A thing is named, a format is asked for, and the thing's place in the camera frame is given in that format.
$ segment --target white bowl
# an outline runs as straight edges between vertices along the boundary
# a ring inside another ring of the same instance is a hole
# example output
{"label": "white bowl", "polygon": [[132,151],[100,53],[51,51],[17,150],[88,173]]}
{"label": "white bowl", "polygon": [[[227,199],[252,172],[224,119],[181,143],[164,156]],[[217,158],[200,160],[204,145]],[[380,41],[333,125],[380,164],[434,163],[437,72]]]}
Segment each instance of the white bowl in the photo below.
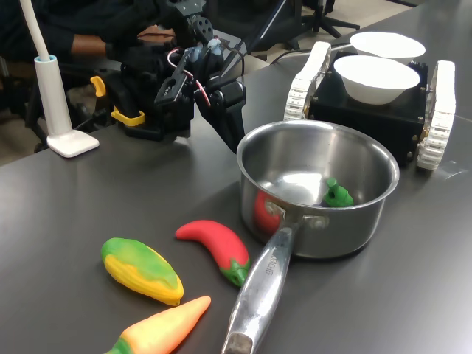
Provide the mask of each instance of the white bowl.
{"label": "white bowl", "polygon": [[350,55],[335,61],[347,94],[370,105],[386,105],[420,83],[418,73],[392,59]]}
{"label": "white bowl", "polygon": [[376,55],[394,59],[402,64],[408,64],[426,52],[424,45],[420,42],[398,33],[356,33],[351,37],[350,43],[360,55]]}

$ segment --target saucepan rim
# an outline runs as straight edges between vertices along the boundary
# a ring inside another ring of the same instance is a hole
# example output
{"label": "saucepan rim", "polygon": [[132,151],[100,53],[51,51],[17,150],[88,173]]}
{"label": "saucepan rim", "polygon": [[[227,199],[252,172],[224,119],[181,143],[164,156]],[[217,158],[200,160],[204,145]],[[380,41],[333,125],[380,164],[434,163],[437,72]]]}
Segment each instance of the saucepan rim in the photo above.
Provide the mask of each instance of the saucepan rim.
{"label": "saucepan rim", "polygon": [[[247,146],[247,144],[251,140],[256,139],[257,136],[262,131],[265,131],[267,129],[273,128],[273,127],[278,126],[278,125],[309,125],[309,126],[317,126],[317,127],[325,128],[325,129],[326,128],[329,128],[329,129],[335,128],[335,129],[338,129],[340,131],[345,131],[345,132],[348,132],[348,133],[352,133],[356,136],[360,136],[361,138],[367,140],[368,142],[371,142],[372,144],[377,146],[377,148],[379,149],[380,152],[382,152],[383,154],[385,154],[388,157],[390,163],[392,164],[393,176],[392,176],[392,182],[390,183],[389,188],[387,188],[387,190],[385,192],[383,192],[377,198],[372,199],[371,201],[368,201],[368,202],[363,203],[363,204],[357,204],[357,205],[354,205],[354,206],[345,206],[345,207],[341,207],[341,208],[329,208],[329,207],[325,207],[325,206],[310,206],[310,205],[306,205],[306,204],[300,204],[300,203],[293,203],[293,202],[289,202],[289,201],[284,201],[283,198],[279,197],[278,195],[272,193],[271,191],[267,190],[266,188],[264,188],[260,184],[258,184],[248,174],[248,172],[246,171],[246,169],[244,167],[244,163],[243,163],[243,151],[244,151],[245,147]],[[237,164],[239,165],[239,168],[241,170],[241,173],[256,188],[258,188],[259,190],[263,190],[268,195],[276,198],[279,201],[283,201],[284,203],[290,204],[292,206],[301,207],[301,208],[305,208],[305,209],[312,209],[312,210],[326,210],[326,211],[335,212],[335,211],[354,210],[354,209],[360,209],[360,208],[368,207],[369,205],[376,204],[379,201],[382,201],[388,195],[390,195],[390,193],[392,193],[394,191],[394,189],[396,188],[396,186],[398,184],[398,180],[400,178],[400,168],[398,167],[397,161],[395,160],[393,155],[380,142],[378,142],[377,140],[373,139],[372,137],[370,137],[370,136],[368,136],[364,133],[361,133],[360,131],[357,131],[355,129],[348,128],[348,127],[345,127],[345,126],[339,125],[339,124],[328,123],[328,122],[320,122],[320,121],[316,121],[316,120],[281,121],[281,122],[268,123],[266,125],[260,126],[259,128],[255,128],[253,131],[250,131],[249,133],[246,134],[246,136],[244,138],[241,139],[239,145],[237,146],[236,159],[237,159]]]}

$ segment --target saucepan handle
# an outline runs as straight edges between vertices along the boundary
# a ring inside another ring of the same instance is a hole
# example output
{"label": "saucepan handle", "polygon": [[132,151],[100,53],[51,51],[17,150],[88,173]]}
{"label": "saucepan handle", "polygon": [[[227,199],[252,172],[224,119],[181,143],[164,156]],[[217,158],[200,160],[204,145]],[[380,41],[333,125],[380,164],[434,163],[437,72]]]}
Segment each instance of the saucepan handle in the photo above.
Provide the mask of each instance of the saucepan handle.
{"label": "saucepan handle", "polygon": [[221,354],[254,354],[274,315],[297,223],[283,221],[252,266],[237,297]]}

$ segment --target red wire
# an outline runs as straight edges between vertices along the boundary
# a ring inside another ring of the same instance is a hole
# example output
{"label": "red wire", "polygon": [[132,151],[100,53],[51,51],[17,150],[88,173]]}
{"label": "red wire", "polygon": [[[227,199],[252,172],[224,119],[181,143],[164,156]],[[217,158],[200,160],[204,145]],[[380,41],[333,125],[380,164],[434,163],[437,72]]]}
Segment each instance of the red wire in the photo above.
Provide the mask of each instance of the red wire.
{"label": "red wire", "polygon": [[[181,50],[181,48],[174,48],[174,49],[172,49],[172,50],[169,52],[169,54],[167,54],[167,61],[168,61],[169,64],[170,64],[171,66],[173,66],[174,68],[176,68],[177,65],[175,65],[172,61],[170,61],[170,56],[171,56],[172,54],[174,54],[175,52],[179,51],[179,50]],[[187,74],[188,77],[193,77],[193,74],[192,74],[191,72],[188,72],[187,70],[183,70],[183,72],[184,72],[185,74]],[[197,84],[197,87],[198,87],[198,90],[197,90],[197,91],[200,91],[200,92],[201,92],[201,94],[204,96],[204,99],[205,99],[205,101],[206,101],[206,104],[210,107],[212,104],[211,104],[210,101],[209,101],[209,98],[208,98],[208,96],[207,96],[207,93],[205,92],[204,87],[201,85],[200,81],[198,81],[197,79],[195,79],[195,83]]]}

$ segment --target table surface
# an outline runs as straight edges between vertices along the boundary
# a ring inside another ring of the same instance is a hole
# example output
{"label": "table surface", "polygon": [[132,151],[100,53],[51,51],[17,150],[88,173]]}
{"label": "table surface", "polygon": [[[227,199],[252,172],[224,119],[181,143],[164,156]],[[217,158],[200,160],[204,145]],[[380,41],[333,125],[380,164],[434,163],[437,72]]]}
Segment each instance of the table surface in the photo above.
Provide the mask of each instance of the table surface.
{"label": "table surface", "polygon": [[[423,42],[422,58],[457,65],[457,112],[431,176],[403,170],[372,242],[336,262],[293,259],[260,354],[472,352],[470,1],[429,1],[369,30]],[[294,74],[286,58],[245,78],[246,131],[281,120]],[[237,289],[209,253],[178,242],[196,219],[234,229],[254,259],[262,245],[239,217],[235,156],[196,117],[173,143],[99,131],[98,150],[65,160],[45,151],[0,168],[0,343],[3,353],[103,353],[129,325],[167,307],[117,284],[100,248],[110,237],[157,250],[184,283],[183,301],[212,304],[178,354],[218,354]]]}

